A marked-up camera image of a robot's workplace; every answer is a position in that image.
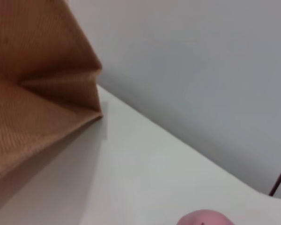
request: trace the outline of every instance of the brown paper bag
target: brown paper bag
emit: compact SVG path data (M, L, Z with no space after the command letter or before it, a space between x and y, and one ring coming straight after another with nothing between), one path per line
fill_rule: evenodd
M0 0L0 178L101 117L100 70L63 0Z

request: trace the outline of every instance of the pink object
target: pink object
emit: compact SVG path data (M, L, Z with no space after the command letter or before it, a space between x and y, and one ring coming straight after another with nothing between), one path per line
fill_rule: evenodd
M183 216L177 225L234 225L223 214L212 210L198 210Z

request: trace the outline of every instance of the dark stick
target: dark stick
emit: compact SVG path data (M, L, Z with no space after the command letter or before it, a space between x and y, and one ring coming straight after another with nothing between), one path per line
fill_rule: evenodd
M269 196L273 196L276 193L276 191L277 191L277 189L278 189L280 184L281 184L281 174L279 175L279 177L278 177L275 185L273 186Z

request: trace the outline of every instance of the white wall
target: white wall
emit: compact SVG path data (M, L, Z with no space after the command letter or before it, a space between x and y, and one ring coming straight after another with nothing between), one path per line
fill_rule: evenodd
M281 171L281 0L70 6L102 60L103 87L270 191Z

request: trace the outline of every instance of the white tabletop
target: white tabletop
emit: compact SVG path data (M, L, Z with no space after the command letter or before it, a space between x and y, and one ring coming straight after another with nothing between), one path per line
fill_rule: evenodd
M257 193L100 87L99 94L101 121L30 160L0 189L7 196L0 194L0 225L175 225L198 209L236 225L281 224L281 200Z

